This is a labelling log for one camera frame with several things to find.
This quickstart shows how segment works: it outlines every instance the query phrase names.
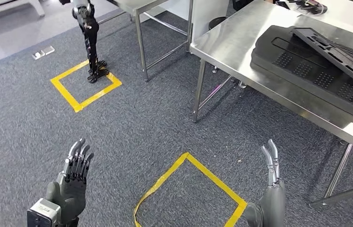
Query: table top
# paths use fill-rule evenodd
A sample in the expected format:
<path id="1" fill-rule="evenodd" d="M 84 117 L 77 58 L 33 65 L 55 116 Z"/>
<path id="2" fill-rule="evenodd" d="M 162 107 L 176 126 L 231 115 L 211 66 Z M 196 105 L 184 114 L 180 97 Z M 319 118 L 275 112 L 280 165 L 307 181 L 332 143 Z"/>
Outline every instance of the table top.
<path id="1" fill-rule="evenodd" d="M 317 0 L 319 3 L 328 7 L 326 13 L 313 16 L 314 19 L 323 21 L 327 24 L 353 32 L 353 1 L 351 0 Z M 287 2 L 291 10 L 301 14 L 308 11 L 300 9 L 296 3 Z"/>
<path id="2" fill-rule="evenodd" d="M 122 10 L 132 14 L 142 14 L 168 0 L 107 0 Z"/>
<path id="3" fill-rule="evenodd" d="M 312 27 L 331 41 L 353 48 L 351 32 L 263 0 L 255 0 L 196 39 L 191 44 L 191 52 L 353 144 L 353 115 L 287 80 L 264 75 L 250 67 L 256 40 L 271 25 Z"/>

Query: gray robotic hand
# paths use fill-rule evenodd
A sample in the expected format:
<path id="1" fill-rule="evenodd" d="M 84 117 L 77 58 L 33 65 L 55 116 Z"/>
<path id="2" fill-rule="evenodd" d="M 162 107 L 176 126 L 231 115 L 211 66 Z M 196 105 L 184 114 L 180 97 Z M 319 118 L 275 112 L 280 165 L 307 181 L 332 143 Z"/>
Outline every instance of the gray robotic hand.
<path id="1" fill-rule="evenodd" d="M 57 181 L 48 184 L 46 197 L 27 211 L 28 227 L 77 227 L 78 216 L 86 207 L 87 173 L 94 153 L 77 141 L 65 160 Z"/>
<path id="2" fill-rule="evenodd" d="M 268 167 L 268 187 L 258 204 L 249 202 L 243 215 L 250 227 L 283 227 L 286 210 L 285 184 L 279 175 L 278 149 L 272 140 L 268 141 L 271 151 L 264 146 Z"/>

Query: stainless steel table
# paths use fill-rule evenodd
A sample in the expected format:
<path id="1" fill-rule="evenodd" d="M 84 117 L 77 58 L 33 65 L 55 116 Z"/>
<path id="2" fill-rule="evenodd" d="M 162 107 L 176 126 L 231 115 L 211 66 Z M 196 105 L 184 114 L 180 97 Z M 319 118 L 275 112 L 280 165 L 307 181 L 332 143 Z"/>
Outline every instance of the stainless steel table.
<path id="1" fill-rule="evenodd" d="M 353 33 L 351 32 L 263 0 L 255 0 L 191 44 L 190 51 L 201 58 L 193 110 L 194 121 L 197 120 L 200 108 L 227 82 L 222 83 L 209 97 L 200 102 L 207 61 L 229 73 L 230 77 L 243 81 L 319 127 L 346 140 L 349 145 L 336 168 L 324 198 L 310 205 L 319 207 L 353 197 L 353 190 L 332 195 L 353 145 L 353 116 L 287 80 L 278 76 L 264 75 L 250 67 L 251 52 L 256 40 L 271 25 L 312 27 L 330 40 L 353 48 Z"/>
<path id="2" fill-rule="evenodd" d="M 118 6 L 119 8 L 121 8 L 122 10 L 124 10 L 125 12 L 130 13 L 132 16 L 134 16 L 135 18 L 135 23 L 136 23 L 136 28 L 137 28 L 137 34 L 138 34 L 138 43 L 140 46 L 140 55 L 141 55 L 141 66 L 142 66 L 142 71 L 144 74 L 144 80 L 148 81 L 148 73 L 147 70 L 150 69 L 151 67 L 153 67 L 154 65 L 156 65 L 157 63 L 159 63 L 160 61 L 164 60 L 165 58 L 167 58 L 168 56 L 170 56 L 171 54 L 175 53 L 177 50 L 179 50 L 180 48 L 182 48 L 183 46 L 187 46 L 187 51 L 189 51 L 189 46 L 191 43 L 191 36 L 192 36 L 192 14 L 193 14 L 193 0 L 190 0 L 189 2 L 189 28 L 187 32 L 181 31 L 180 29 L 169 25 L 151 15 L 149 15 L 147 13 L 147 11 L 149 11 L 150 9 L 168 1 L 168 0 L 108 0 L 110 3 Z M 183 35 L 187 35 L 188 39 L 183 42 L 182 44 L 180 44 L 179 46 L 173 48 L 171 51 L 169 51 L 168 53 L 166 53 L 164 56 L 160 57 L 159 59 L 157 59 L 156 61 L 154 61 L 151 64 L 146 64 L 146 56 L 144 54 L 144 45 L 143 45 L 143 37 L 141 35 L 141 27 L 140 27 L 140 15 L 144 14 L 147 17 L 161 23 L 164 26 L 167 26 L 168 28 L 177 31 Z"/>

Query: robotic hand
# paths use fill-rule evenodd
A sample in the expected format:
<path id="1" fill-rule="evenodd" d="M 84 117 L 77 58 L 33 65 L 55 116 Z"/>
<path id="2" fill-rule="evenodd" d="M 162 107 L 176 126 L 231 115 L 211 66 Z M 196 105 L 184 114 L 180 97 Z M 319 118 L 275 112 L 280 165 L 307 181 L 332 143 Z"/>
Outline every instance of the robotic hand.
<path id="1" fill-rule="evenodd" d="M 70 0 L 60 0 L 62 5 L 70 3 Z M 79 27 L 85 36 L 85 45 L 87 57 L 89 59 L 89 77 L 87 80 L 90 83 L 95 83 L 100 77 L 105 76 L 109 71 L 105 68 L 107 63 L 105 61 L 98 61 L 97 58 L 97 33 L 99 25 L 94 18 L 94 5 L 90 0 L 73 0 L 74 8 L 72 9 L 72 16 L 75 18 Z"/>
<path id="2" fill-rule="evenodd" d="M 268 187 L 259 204 L 249 202 L 243 215 L 250 227 L 283 227 L 286 209 L 285 184 L 279 178 L 278 149 L 272 140 L 268 141 L 272 153 L 264 146 L 268 167 Z"/>
<path id="3" fill-rule="evenodd" d="M 46 197 L 27 211 L 28 227 L 77 227 L 78 216 L 86 206 L 86 177 L 94 153 L 77 141 L 65 160 L 57 181 L 48 184 Z"/>

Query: yellow tape square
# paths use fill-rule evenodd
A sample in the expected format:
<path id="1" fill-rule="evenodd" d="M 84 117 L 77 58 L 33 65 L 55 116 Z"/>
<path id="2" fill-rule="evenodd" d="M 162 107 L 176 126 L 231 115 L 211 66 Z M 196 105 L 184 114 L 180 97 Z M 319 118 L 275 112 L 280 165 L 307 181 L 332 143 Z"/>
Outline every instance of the yellow tape square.
<path id="1" fill-rule="evenodd" d="M 75 72 L 78 69 L 81 69 L 82 67 L 88 65 L 89 61 L 86 60 L 73 68 L 61 73 L 60 75 L 54 77 L 51 79 L 51 83 L 57 88 L 57 90 L 61 93 L 61 95 L 66 99 L 66 101 L 70 104 L 70 106 L 75 110 L 75 112 L 81 111 L 83 108 L 88 106 L 90 103 L 94 102 L 98 98 L 102 97 L 103 95 L 107 94 L 108 92 L 114 90 L 115 88 L 119 87 L 122 85 L 122 82 L 116 78 L 112 73 L 109 73 L 107 78 L 112 82 L 109 86 L 104 88 L 103 90 L 95 93 L 93 96 L 90 98 L 86 99 L 82 103 L 79 103 L 76 101 L 76 99 L 68 92 L 68 90 L 61 84 L 60 79 L 66 77 L 67 75 Z"/>
<path id="2" fill-rule="evenodd" d="M 151 194 L 153 194 L 164 182 L 168 177 L 175 172 L 177 168 L 179 168 L 182 163 L 185 160 L 188 160 L 191 162 L 197 169 L 199 169 L 205 176 L 210 178 L 211 181 L 213 181 L 218 187 L 220 187 L 226 194 L 228 194 L 237 204 L 238 207 L 236 210 L 233 212 L 232 216 L 229 218 L 229 220 L 225 223 L 225 227 L 233 227 L 238 219 L 241 217 L 241 215 L 244 212 L 244 209 L 247 206 L 247 202 L 242 199 L 238 194 L 236 194 L 232 189 L 230 189 L 224 182 L 222 182 L 218 177 L 216 177 L 213 173 L 209 171 L 203 164 L 201 164 L 197 159 L 195 159 L 189 152 L 184 153 L 181 155 L 158 180 L 157 182 L 143 195 L 143 197 L 140 199 L 138 204 L 136 205 L 134 209 L 134 219 L 135 219 L 135 225 L 136 227 L 142 227 L 140 223 L 137 221 L 136 214 L 138 212 L 138 208 L 141 205 L 141 203 L 149 197 Z"/>

